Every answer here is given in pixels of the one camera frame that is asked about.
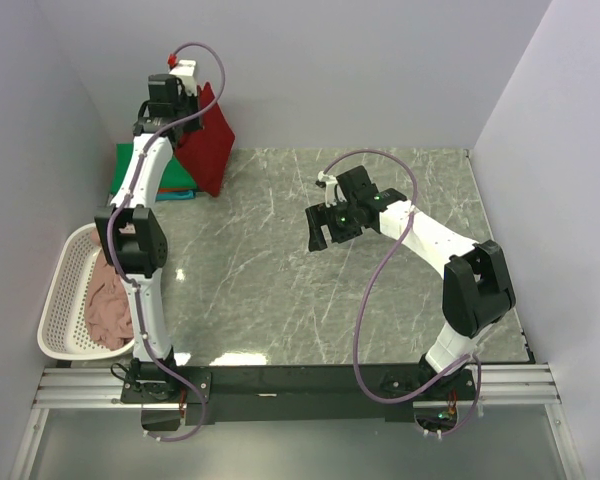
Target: pink cloth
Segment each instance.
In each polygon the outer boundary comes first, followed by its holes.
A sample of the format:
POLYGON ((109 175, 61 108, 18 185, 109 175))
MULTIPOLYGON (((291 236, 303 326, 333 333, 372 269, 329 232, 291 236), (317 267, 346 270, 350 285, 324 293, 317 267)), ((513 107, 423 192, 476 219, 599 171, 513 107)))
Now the pink cloth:
MULTIPOLYGON (((91 241, 100 245, 96 230, 91 241)), ((133 338, 127 294, 115 269, 100 252, 87 289, 84 318, 91 340, 109 350, 122 348, 133 338)))

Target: white laundry basket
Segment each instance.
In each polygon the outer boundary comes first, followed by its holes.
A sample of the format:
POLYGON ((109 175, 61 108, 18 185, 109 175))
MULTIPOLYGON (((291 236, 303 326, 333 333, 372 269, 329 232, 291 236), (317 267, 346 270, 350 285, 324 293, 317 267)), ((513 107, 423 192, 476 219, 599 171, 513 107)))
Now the white laundry basket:
POLYGON ((117 350, 98 345, 89 336, 84 319, 87 289, 98 254, 91 241, 95 224, 80 227, 67 239, 44 305, 38 345, 45 355, 58 360, 102 360, 133 348, 133 341, 117 350))

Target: green cloth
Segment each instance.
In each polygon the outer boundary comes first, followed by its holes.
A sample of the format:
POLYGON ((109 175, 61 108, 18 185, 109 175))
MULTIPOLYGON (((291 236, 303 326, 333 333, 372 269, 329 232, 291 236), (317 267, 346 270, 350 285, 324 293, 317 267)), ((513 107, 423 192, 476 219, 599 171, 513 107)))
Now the green cloth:
MULTIPOLYGON (((131 163, 131 155, 133 154, 132 143, 119 143, 116 146, 116 171, 113 175, 111 183, 111 193, 115 195, 122 185, 124 176, 131 163)), ((180 162, 175 157, 169 160, 167 168, 164 169, 162 180, 160 181, 160 189, 167 190, 197 190, 198 186, 193 181, 191 175, 182 168, 180 162)))

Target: marble surface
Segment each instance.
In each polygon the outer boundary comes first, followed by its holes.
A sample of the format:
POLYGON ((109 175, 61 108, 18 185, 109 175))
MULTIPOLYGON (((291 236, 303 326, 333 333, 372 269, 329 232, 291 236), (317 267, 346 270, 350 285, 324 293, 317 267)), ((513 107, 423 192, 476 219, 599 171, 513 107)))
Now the marble surface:
MULTIPOLYGON (((345 151, 238 150, 220 197, 157 204, 170 249, 164 311, 179 363, 351 362, 364 286, 392 241, 369 230, 347 244, 308 252, 304 209, 324 198, 316 175, 345 151)), ((464 236, 490 237, 465 151, 390 151, 413 168, 421 210, 464 236)), ((411 194, 403 171, 375 155, 345 160, 334 172, 359 164, 380 190, 411 194)), ((431 267, 399 249, 372 291, 361 361, 418 361, 443 325, 441 287, 431 267)), ((510 312, 478 353, 486 361, 526 361, 524 345, 510 312)))

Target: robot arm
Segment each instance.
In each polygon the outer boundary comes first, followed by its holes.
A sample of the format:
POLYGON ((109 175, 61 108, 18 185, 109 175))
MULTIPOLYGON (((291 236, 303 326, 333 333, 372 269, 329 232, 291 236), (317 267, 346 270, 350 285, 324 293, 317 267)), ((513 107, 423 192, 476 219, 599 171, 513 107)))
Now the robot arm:
POLYGON ((129 204, 115 218, 113 243, 122 269, 131 280, 122 283, 129 299, 133 323, 133 355, 141 362, 151 362, 151 356, 142 341, 139 312, 143 314, 149 344, 156 358, 166 360, 173 351, 164 322, 160 291, 162 267, 167 259, 167 240, 151 207, 155 204, 162 174, 178 141, 184 133, 201 128, 200 119, 165 132, 164 136, 153 142, 140 169, 138 164, 144 146, 154 133, 164 125, 198 111, 195 65, 193 61, 181 60, 168 74, 149 77, 149 100, 142 104, 134 125, 133 154, 129 168, 110 205, 99 209, 95 217, 103 250, 111 265, 106 241, 107 223, 127 194, 132 194, 129 204), (134 176, 137 176, 137 181, 132 192, 134 176), (141 308, 136 305, 136 288, 142 299, 141 308))
POLYGON ((424 357, 435 373, 471 353, 488 329, 514 307, 507 265, 495 242, 478 244, 458 235, 392 188, 379 192, 362 166, 337 177, 321 172, 317 184, 325 189, 325 202, 306 209, 309 251, 327 248, 323 226, 336 243, 361 235, 362 228, 398 239, 414 211, 413 227, 403 245, 443 278, 446 322, 424 357))

